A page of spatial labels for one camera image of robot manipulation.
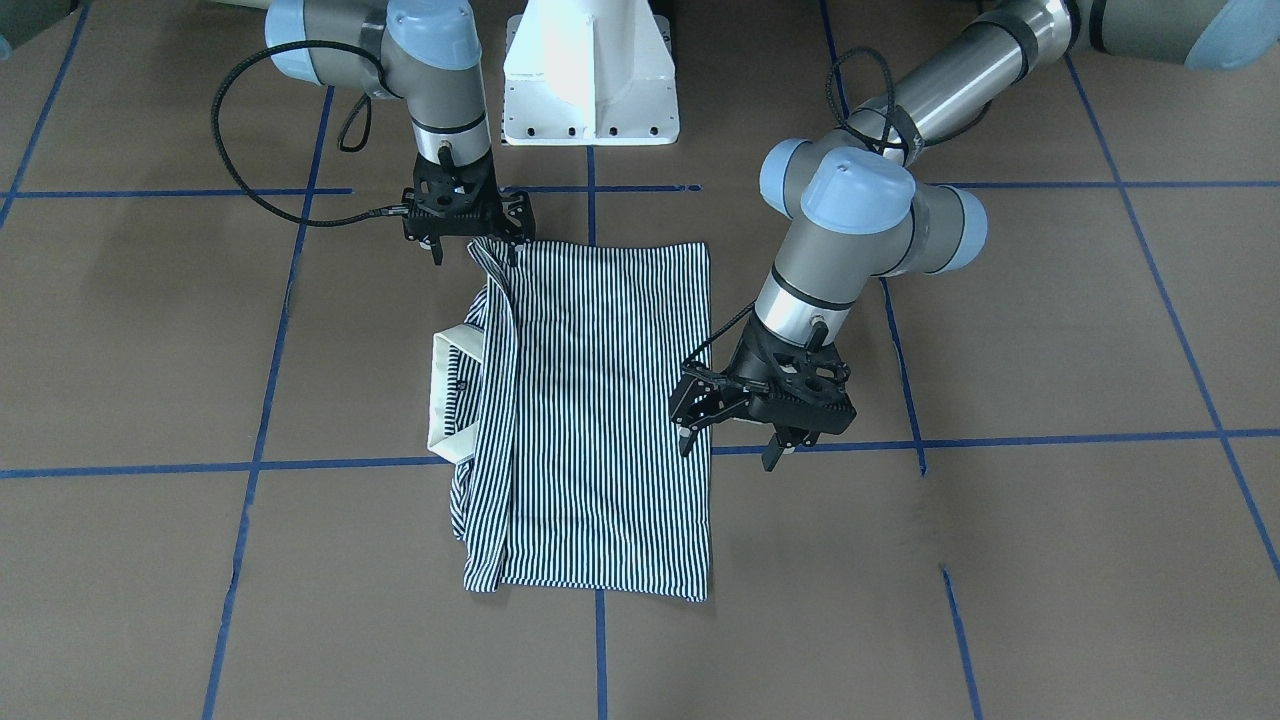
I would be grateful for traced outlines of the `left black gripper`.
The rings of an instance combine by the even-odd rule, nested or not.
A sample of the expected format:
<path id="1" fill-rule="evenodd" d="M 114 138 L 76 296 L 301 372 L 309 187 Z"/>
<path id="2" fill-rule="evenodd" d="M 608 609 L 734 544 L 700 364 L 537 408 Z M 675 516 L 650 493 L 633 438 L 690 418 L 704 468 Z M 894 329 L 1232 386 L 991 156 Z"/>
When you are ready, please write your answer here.
<path id="1" fill-rule="evenodd" d="M 851 370 L 826 323 L 810 328 L 809 342 L 794 345 L 749 322 L 730 364 L 713 372 L 696 354 L 680 366 L 669 396 L 669 419 L 678 424 L 678 454 L 689 457 L 700 430 L 728 419 L 772 424 L 762 466 L 773 471 L 794 451 L 794 434 L 842 434 L 856 416 L 846 391 Z"/>

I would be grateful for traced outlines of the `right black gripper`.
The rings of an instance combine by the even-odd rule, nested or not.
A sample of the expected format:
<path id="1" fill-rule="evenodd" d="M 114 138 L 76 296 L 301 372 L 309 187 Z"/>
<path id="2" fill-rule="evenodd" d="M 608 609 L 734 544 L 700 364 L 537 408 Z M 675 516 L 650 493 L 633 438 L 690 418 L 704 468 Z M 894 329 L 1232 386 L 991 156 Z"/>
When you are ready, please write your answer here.
<path id="1" fill-rule="evenodd" d="M 508 266 L 518 266 L 520 249 L 536 240 L 532 202 L 527 192 L 502 193 L 492 155 L 461 167 L 419 156 L 413 184 L 402 195 L 407 214 L 404 238 L 426 246 L 442 266 L 445 237 L 493 237 L 506 241 Z"/>

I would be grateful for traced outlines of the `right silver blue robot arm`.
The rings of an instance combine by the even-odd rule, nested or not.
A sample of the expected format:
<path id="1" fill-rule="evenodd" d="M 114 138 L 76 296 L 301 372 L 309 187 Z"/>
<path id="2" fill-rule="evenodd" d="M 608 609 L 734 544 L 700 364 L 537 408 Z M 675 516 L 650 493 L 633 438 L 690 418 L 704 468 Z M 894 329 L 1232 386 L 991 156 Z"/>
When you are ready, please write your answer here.
<path id="1" fill-rule="evenodd" d="M 499 191 L 483 46 L 466 1 L 273 1 L 265 42 L 276 68 L 315 85 L 404 101 L 417 158 L 398 217 L 435 263 L 445 237 L 535 240 L 527 193 Z"/>

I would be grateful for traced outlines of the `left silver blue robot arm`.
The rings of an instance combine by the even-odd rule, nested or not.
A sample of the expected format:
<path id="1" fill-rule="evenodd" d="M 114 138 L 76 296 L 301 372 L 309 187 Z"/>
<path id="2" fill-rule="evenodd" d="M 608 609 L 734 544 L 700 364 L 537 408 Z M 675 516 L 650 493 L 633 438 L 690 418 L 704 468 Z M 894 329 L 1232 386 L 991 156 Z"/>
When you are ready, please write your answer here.
<path id="1" fill-rule="evenodd" d="M 727 420 L 773 428 L 765 469 L 856 411 L 850 366 L 836 336 L 864 286 L 881 277 L 937 275 L 972 263 L 986 245 L 987 213 L 973 193 L 916 181 L 910 165 L 975 124 L 991 101 L 1076 44 L 1097 53 L 1234 70 L 1277 42 L 1275 1 L 1001 1 L 943 50 L 850 111 L 835 99 L 836 127 L 788 138 L 762 163 L 762 197 L 790 222 L 755 301 L 739 314 L 727 366 L 704 347 L 682 361 L 669 396 L 678 451 Z"/>

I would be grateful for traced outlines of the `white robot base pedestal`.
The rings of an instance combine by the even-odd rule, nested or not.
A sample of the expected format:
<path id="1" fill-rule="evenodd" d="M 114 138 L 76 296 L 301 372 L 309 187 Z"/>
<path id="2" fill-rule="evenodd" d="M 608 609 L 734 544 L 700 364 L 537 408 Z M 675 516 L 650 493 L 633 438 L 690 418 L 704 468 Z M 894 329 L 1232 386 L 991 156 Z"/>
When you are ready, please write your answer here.
<path id="1" fill-rule="evenodd" d="M 681 133 L 672 1 L 530 1 L 506 26 L 502 138 L 663 146 Z"/>

